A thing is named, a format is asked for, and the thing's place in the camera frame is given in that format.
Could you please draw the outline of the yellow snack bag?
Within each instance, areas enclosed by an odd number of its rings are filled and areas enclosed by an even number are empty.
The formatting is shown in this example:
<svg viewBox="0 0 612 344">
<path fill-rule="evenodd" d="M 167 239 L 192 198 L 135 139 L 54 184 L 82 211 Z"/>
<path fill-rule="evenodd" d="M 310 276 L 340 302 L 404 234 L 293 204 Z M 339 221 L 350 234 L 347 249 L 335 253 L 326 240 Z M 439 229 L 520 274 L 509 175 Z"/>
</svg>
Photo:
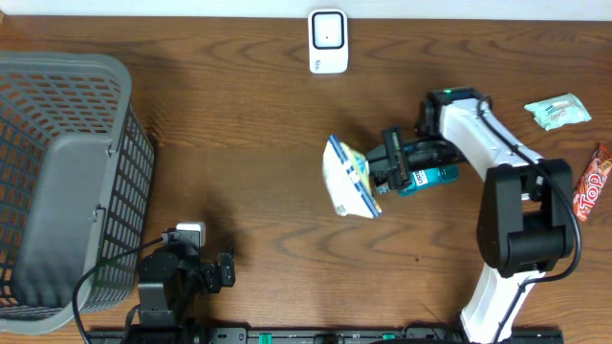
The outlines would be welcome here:
<svg viewBox="0 0 612 344">
<path fill-rule="evenodd" d="M 375 219 L 382 209 L 370 186 L 369 163 L 364 154 L 331 135 L 322 157 L 322 175 L 339 216 Z"/>
</svg>

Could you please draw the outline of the blue mouthwash bottle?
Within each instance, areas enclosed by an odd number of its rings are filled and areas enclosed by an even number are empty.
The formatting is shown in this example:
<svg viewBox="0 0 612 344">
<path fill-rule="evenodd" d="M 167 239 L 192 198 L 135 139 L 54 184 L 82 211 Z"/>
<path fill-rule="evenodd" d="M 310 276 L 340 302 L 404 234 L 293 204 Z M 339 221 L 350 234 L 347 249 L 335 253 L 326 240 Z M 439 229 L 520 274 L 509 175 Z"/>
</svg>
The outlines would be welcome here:
<svg viewBox="0 0 612 344">
<path fill-rule="evenodd" d="M 411 185 L 400 188 L 397 192 L 400 196 L 407 197 L 439 184 L 453 183 L 457 180 L 458 176 L 459 169 L 456 165 L 419 170 L 411 173 Z"/>
</svg>

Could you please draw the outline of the teal wet wipes pack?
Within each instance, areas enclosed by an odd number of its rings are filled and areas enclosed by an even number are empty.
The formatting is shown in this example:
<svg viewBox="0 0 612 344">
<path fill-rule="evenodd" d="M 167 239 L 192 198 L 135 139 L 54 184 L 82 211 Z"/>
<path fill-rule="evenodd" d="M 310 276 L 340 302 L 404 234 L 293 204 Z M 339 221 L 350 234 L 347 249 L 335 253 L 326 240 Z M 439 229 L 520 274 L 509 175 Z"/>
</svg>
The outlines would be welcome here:
<svg viewBox="0 0 612 344">
<path fill-rule="evenodd" d="M 546 131 L 592 119 L 582 102 L 571 93 L 526 104 L 524 109 L 531 112 L 535 122 Z"/>
</svg>

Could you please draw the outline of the brown Top chocolate bar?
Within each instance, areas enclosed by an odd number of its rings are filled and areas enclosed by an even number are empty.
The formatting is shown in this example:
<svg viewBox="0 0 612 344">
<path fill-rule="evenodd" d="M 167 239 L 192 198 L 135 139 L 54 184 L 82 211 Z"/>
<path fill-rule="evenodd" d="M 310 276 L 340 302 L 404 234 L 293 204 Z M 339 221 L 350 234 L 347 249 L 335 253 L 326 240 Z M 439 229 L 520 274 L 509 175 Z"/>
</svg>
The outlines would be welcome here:
<svg viewBox="0 0 612 344">
<path fill-rule="evenodd" d="M 611 172 L 611 151 L 602 143 L 593 154 L 575 188 L 573 210 L 585 222 L 596 205 Z"/>
</svg>

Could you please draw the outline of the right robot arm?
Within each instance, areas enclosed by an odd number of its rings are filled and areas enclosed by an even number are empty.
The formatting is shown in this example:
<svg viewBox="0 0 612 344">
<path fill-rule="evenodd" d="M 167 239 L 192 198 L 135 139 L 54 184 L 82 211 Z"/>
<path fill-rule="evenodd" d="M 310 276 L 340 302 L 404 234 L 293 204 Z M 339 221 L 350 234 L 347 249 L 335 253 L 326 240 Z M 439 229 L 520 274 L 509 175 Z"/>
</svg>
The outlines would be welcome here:
<svg viewBox="0 0 612 344">
<path fill-rule="evenodd" d="M 500 343 L 536 284 L 569 277 L 581 256 L 571 205 L 572 170 L 522 144 L 492 112 L 492 99 L 472 87 L 431 91 L 421 103 L 414 140 L 397 127 L 366 155 L 380 191 L 404 190 L 413 173 L 468 163 L 484 183 L 476 227 L 484 260 L 476 289 L 461 310 L 470 343 Z"/>
</svg>

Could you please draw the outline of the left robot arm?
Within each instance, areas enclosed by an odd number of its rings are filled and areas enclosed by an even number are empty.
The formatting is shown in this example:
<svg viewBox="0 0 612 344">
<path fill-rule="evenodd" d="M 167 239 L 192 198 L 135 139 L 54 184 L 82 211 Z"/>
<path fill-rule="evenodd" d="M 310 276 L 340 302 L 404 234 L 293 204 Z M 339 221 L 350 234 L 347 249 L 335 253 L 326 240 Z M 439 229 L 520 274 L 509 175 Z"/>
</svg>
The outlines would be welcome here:
<svg viewBox="0 0 612 344">
<path fill-rule="evenodd" d="M 200 249 L 171 243 L 138 264 L 139 305 L 126 318 L 123 343 L 208 343 L 208 331 L 191 314 L 196 299 L 235 284 L 233 253 L 203 261 Z"/>
</svg>

